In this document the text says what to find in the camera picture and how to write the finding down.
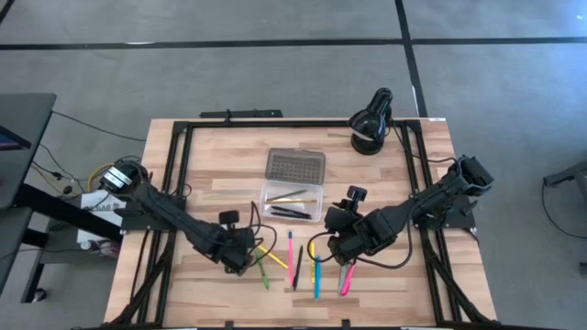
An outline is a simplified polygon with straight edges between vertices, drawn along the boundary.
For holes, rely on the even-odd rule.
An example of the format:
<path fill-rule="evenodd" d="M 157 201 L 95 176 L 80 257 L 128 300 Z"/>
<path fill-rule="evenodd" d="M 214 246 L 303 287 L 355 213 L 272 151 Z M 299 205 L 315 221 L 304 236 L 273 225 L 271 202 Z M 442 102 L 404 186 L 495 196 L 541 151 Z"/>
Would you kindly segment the dark grey desk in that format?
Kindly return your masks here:
<path fill-rule="evenodd" d="M 31 143 L 30 149 L 0 151 L 0 295 L 25 243 L 43 248 L 49 235 L 28 227 L 33 210 L 14 204 L 25 183 L 56 101 L 53 93 L 0 93 L 0 126 Z"/>

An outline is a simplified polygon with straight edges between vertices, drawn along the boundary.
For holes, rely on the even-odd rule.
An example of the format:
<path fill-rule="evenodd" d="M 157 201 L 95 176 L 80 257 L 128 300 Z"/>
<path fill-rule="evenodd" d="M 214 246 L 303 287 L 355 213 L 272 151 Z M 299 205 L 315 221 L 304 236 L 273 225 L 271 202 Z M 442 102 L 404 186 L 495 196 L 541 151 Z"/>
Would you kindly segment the smoky studded box lid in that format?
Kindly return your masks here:
<path fill-rule="evenodd" d="M 279 182 L 322 185 L 325 172 L 324 153 L 294 148 L 271 148 L 265 178 Z"/>

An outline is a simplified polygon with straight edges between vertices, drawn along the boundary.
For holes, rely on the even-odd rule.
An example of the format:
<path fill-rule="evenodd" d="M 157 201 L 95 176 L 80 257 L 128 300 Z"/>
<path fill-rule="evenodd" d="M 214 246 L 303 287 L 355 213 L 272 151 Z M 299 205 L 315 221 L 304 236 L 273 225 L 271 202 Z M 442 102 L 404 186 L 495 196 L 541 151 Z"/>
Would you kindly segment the black aluminium table frame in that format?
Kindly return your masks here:
<path fill-rule="evenodd" d="M 415 187 L 438 180 L 451 156 L 447 123 L 425 119 L 423 143 L 433 159 L 430 172 L 421 165 L 408 167 L 402 146 L 394 136 L 382 152 L 362 156 L 350 144 L 351 132 L 344 120 L 250 120 L 222 123 L 210 120 L 155 119 L 150 124 L 142 163 L 152 172 L 154 185 L 174 191 L 188 190 L 187 211 L 193 217 L 215 221 L 226 210 L 237 210 L 242 223 L 249 220 L 249 206 L 260 200 L 267 155 L 272 148 L 307 149 L 327 158 L 324 206 L 342 199 L 351 185 L 365 188 L 362 213 L 404 201 Z M 309 238 L 316 251 L 326 255 L 321 223 L 304 224 L 265 218 L 262 235 L 273 254 L 288 259 L 288 230 L 293 232 L 293 259 Z M 157 308 L 165 308 L 166 327 L 288 326 L 296 330 L 312 326 L 425 326 L 436 321 L 425 262 L 418 234 L 400 236 L 378 254 L 372 264 L 358 265 L 349 293 L 338 296 L 338 265 L 322 268 L 319 301 L 314 299 L 311 268 L 304 265 L 296 291 L 288 272 L 271 259 L 263 263 L 270 289 L 265 290 L 259 267 L 242 276 L 225 273 L 223 267 L 193 250 L 184 235 L 176 237 L 168 292 L 153 289 L 143 307 L 143 319 L 153 321 Z"/>

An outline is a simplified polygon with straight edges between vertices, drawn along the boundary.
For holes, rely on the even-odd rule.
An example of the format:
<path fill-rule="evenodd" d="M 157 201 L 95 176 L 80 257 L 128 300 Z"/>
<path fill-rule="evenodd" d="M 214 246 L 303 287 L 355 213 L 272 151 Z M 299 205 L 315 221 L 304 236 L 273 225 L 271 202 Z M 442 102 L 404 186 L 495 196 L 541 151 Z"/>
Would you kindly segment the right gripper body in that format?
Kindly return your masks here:
<path fill-rule="evenodd" d="M 381 213 L 376 208 L 367 214 L 358 212 L 359 203 L 363 202 L 367 191 L 357 186 L 349 186 L 347 199 L 333 203 L 327 209 L 325 229 L 330 234 L 327 246 L 333 259 L 340 265 L 351 263 L 361 254 L 372 252 L 376 247 L 371 221 Z"/>

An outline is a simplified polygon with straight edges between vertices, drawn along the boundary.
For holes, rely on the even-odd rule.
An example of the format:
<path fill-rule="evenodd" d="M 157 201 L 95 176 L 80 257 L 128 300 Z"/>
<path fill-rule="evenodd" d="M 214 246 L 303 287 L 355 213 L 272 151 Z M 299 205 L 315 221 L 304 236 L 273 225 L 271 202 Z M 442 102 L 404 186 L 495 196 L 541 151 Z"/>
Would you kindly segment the black mounting bar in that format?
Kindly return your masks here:
<path fill-rule="evenodd" d="M 201 112 L 199 115 L 200 118 L 209 119 L 209 118 L 222 118 L 229 120 L 230 118 L 283 118 L 283 113 L 281 110 L 276 109 L 267 109 L 267 110 L 260 110 L 260 109 L 251 109 L 251 110 L 238 110 L 232 111 L 230 109 L 226 109 L 224 111 L 215 111 L 215 112 Z"/>

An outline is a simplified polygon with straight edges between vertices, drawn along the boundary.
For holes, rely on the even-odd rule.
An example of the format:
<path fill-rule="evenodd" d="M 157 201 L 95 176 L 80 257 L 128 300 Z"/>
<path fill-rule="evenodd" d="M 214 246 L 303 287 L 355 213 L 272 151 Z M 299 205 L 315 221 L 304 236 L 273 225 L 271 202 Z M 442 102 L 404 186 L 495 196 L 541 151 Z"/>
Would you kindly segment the black desk lamp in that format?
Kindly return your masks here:
<path fill-rule="evenodd" d="M 382 150 L 387 128 L 391 124 L 393 93 L 382 87 L 367 106 L 347 122 L 351 128 L 351 146 L 362 155 L 375 155 Z"/>

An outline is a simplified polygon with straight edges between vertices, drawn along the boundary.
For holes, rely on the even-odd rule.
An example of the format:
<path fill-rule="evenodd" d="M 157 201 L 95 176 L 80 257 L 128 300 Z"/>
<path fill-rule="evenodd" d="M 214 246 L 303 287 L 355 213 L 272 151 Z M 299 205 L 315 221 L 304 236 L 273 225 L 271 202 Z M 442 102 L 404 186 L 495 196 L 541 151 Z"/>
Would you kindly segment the brown pencil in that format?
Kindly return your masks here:
<path fill-rule="evenodd" d="M 266 202 L 277 201 L 277 200 L 280 200 L 280 199 L 283 199 L 283 198 L 286 198 L 286 197 L 291 197 L 291 196 L 299 195 L 299 194 L 302 194 L 302 193 L 305 193 L 305 192 L 307 192 L 306 189 L 299 190 L 299 191 L 294 191 L 294 192 L 288 192 L 288 193 L 285 193 L 285 194 L 281 194 L 281 195 L 277 195 L 277 196 L 273 196 L 273 197 L 267 198 L 266 199 Z"/>

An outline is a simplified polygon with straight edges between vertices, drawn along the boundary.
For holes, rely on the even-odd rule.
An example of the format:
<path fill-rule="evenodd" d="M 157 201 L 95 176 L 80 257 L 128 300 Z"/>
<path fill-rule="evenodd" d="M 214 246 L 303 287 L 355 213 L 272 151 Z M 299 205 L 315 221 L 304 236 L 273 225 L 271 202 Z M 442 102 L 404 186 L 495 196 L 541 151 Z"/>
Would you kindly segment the clear plastic supply box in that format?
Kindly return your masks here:
<path fill-rule="evenodd" d="M 317 203 L 289 203 L 289 204 L 266 204 L 265 201 L 267 198 L 290 193 L 294 191 L 299 191 L 306 189 L 307 192 L 304 192 L 299 195 L 286 197 L 283 199 L 286 200 L 294 200 L 294 199 L 316 199 Z M 320 185 L 313 185 L 313 184 L 301 184 L 301 183 L 292 183 L 292 182 L 285 182 L 285 181 L 269 181 L 266 180 L 261 188 L 260 192 L 260 211 L 262 212 L 263 216 L 272 217 L 272 218 L 281 218 L 285 220 L 294 220 L 294 221 L 303 221 L 303 222 L 317 222 L 321 219 L 322 215 L 322 201 L 323 201 L 323 188 Z M 312 216 L 311 220 L 304 220 L 304 219 L 297 219 L 297 218 L 289 218 L 289 217 L 278 217 L 273 216 L 270 212 L 277 212 L 271 209 L 271 206 L 280 206 L 288 209 L 293 209 L 296 211 L 308 213 Z"/>

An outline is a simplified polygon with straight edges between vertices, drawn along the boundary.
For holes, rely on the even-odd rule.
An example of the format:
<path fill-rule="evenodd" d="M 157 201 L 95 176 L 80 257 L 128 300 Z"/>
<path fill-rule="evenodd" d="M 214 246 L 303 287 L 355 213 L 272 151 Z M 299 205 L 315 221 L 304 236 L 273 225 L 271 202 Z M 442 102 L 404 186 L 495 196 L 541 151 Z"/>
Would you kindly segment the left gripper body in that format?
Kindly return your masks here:
<path fill-rule="evenodd" d="M 239 212 L 225 211 L 219 214 L 219 224 L 225 229 L 224 245 L 218 250 L 219 261 L 225 273 L 242 276 L 252 261 L 250 251 L 255 245 L 253 229 L 250 226 L 236 227 Z"/>

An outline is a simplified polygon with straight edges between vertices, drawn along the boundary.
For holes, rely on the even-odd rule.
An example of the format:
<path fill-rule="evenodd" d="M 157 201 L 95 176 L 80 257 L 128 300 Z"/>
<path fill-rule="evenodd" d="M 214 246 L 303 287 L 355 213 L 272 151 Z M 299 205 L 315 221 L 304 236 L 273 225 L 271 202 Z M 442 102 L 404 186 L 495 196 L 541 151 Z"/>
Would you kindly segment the white printed paper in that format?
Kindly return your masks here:
<path fill-rule="evenodd" d="M 125 209 L 127 202 L 116 198 L 113 194 L 105 190 L 98 190 L 95 192 L 89 192 L 82 195 L 80 207 L 87 209 L 93 215 L 96 215 L 107 222 L 118 226 L 122 223 L 122 216 L 115 213 L 117 209 Z M 77 243 L 82 245 L 88 241 L 102 241 L 107 238 L 91 234 L 87 231 L 78 229 Z"/>

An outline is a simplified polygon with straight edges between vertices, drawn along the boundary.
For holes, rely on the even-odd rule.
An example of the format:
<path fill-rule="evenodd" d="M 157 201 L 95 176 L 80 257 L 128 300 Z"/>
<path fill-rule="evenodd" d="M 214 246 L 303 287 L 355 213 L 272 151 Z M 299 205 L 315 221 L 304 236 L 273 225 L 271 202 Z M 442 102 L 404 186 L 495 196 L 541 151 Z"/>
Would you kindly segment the laptop screen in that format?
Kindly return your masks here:
<path fill-rule="evenodd" d="M 30 149 L 30 147 L 31 143 L 28 140 L 0 126 L 0 151 Z"/>

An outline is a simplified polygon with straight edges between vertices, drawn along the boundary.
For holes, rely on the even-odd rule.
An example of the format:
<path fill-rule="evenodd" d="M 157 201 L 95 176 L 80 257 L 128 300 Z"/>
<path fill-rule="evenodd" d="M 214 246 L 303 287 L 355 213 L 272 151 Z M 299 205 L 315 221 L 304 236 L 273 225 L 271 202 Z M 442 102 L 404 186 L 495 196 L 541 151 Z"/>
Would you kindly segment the black desk support beam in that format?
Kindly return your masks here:
<path fill-rule="evenodd" d="M 91 234 L 108 238 L 117 243 L 122 242 L 123 236 L 120 234 L 118 225 L 28 184 L 23 183 L 20 186 L 14 204 L 28 207 L 34 212 L 61 220 Z"/>

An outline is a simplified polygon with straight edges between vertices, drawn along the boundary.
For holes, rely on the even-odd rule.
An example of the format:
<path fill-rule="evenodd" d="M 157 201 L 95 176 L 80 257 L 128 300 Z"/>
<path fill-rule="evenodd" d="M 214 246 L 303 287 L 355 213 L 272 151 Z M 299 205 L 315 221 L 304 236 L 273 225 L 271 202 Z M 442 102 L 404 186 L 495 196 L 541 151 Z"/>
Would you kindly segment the green pen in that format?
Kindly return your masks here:
<path fill-rule="evenodd" d="M 261 275 L 261 278 L 263 281 L 263 286 L 264 286 L 265 290 L 268 291 L 270 289 L 270 281 L 269 281 L 269 278 L 267 277 L 265 268 L 263 266 L 263 262 L 262 262 L 262 258 L 261 258 L 262 257 L 261 251 L 256 250 L 256 257 L 257 257 L 257 260 L 256 260 L 257 265 L 260 269 L 260 275 Z"/>

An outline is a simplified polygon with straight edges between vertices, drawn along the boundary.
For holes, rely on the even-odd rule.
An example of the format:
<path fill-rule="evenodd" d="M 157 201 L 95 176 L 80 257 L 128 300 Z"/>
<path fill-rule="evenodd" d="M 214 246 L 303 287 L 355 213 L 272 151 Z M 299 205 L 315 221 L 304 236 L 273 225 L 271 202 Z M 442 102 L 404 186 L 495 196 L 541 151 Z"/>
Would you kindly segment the black marker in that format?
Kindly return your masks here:
<path fill-rule="evenodd" d="M 296 261 L 295 273 L 293 275 L 293 285 L 292 285 L 293 291 L 296 291 L 297 287 L 298 287 L 298 282 L 299 282 L 299 277 L 300 277 L 300 272 L 301 272 L 302 262 L 303 262 L 303 256 L 304 256 L 304 247 L 300 246 L 299 251 L 298 251 L 298 258 Z"/>

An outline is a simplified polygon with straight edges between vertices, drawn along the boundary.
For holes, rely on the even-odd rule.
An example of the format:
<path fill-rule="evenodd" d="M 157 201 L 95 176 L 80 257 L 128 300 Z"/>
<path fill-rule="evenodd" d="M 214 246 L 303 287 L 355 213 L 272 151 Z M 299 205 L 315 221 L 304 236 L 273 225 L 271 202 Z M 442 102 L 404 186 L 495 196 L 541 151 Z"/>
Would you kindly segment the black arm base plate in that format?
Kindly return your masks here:
<path fill-rule="evenodd" d="M 472 229 L 476 226 L 473 209 L 477 204 L 477 200 L 462 195 L 439 209 L 414 216 L 413 226 L 430 230 L 441 228 Z"/>
<path fill-rule="evenodd" d="M 117 215 L 122 217 L 122 223 L 120 227 L 125 231 L 138 231 L 138 230 L 160 230 L 160 231 L 171 231 L 175 229 L 175 226 L 171 225 L 165 220 L 161 220 L 155 215 L 148 213 L 142 203 L 137 200 L 138 198 L 148 199 L 149 197 L 157 198 L 158 194 L 139 194 L 130 195 L 123 194 L 118 195 L 117 198 L 126 205 L 123 208 L 115 210 Z"/>

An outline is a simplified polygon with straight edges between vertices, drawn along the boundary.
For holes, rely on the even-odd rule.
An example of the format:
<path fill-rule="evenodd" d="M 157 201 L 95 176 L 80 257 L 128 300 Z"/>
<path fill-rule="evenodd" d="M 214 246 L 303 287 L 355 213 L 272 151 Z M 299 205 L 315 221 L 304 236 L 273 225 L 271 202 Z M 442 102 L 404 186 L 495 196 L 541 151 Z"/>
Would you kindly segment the pink highlighter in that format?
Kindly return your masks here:
<path fill-rule="evenodd" d="M 348 266 L 347 272 L 346 272 L 346 276 L 344 278 L 343 281 L 343 286 L 340 290 L 340 295 L 341 296 L 346 296 L 349 293 L 349 289 L 350 289 L 350 285 L 352 282 L 352 278 L 354 275 L 354 271 L 355 271 L 356 265 L 355 264 L 351 264 Z"/>

